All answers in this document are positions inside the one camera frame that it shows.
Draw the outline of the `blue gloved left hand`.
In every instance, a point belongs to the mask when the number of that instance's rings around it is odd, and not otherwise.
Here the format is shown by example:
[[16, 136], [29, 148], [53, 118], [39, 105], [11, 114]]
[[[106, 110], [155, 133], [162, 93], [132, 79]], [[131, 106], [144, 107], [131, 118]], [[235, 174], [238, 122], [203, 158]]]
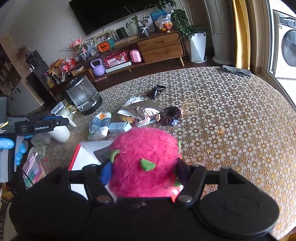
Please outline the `blue gloved left hand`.
[[[16, 152], [15, 164], [17, 166], [20, 166], [22, 157], [28, 150], [27, 139], [30, 139], [31, 137], [33, 137], [33, 135], [25, 136], [23, 143], [19, 146], [18, 151]], [[9, 150], [12, 149], [14, 146], [15, 143], [9, 138], [1, 138], [1, 150]]]

